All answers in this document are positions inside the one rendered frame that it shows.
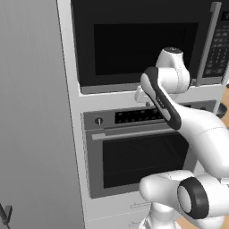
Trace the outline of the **dark grey bowl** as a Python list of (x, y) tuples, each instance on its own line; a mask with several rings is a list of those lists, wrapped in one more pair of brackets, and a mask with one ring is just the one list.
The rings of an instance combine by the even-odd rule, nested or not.
[(216, 116), (222, 119), (227, 113), (227, 106), (224, 103), (220, 103), (216, 112)]

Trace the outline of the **white cupboard housing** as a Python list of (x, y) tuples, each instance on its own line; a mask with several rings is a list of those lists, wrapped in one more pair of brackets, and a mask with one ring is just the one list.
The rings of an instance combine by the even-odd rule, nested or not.
[[(196, 86), (213, 2), (221, 2), (200, 86)], [(165, 47), (182, 50), (188, 90), (175, 101), (218, 109), (229, 79), (229, 0), (57, 0), (84, 229), (89, 194), (85, 112), (146, 106), (134, 95)]]

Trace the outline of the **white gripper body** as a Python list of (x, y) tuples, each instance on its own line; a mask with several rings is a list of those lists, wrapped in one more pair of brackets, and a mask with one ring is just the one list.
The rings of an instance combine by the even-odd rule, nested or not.
[(146, 103), (148, 102), (148, 95), (144, 92), (141, 86), (137, 87), (134, 98), (137, 103)]

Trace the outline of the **white drawer front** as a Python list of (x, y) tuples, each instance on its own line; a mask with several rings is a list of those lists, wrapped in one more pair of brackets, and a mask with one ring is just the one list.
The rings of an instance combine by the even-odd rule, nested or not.
[(128, 227), (131, 221), (142, 221), (148, 215), (148, 211), (133, 212), (120, 216), (111, 216), (98, 220), (88, 221), (86, 229), (138, 229), (139, 227)]
[(85, 217), (87, 220), (96, 220), (107, 216), (120, 216), (139, 210), (149, 210), (150, 206), (130, 208), (134, 202), (148, 202), (144, 200), (138, 191), (108, 196), (98, 199), (88, 199), (85, 202)]

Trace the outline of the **steel built-in oven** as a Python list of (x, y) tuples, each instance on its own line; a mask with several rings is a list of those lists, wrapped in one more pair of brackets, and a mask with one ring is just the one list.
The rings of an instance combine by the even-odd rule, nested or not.
[(85, 112), (81, 117), (92, 199), (137, 191), (140, 179), (151, 174), (202, 172), (189, 143), (153, 106)]

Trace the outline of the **oven door with dark window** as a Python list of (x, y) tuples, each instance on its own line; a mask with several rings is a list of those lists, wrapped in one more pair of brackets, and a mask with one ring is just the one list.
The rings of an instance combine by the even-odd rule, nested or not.
[(87, 131), (90, 197), (96, 199), (137, 191), (145, 176), (181, 170), (189, 148), (189, 143), (177, 131), (114, 140), (93, 140), (92, 134), (168, 128), (167, 124), (158, 123)]

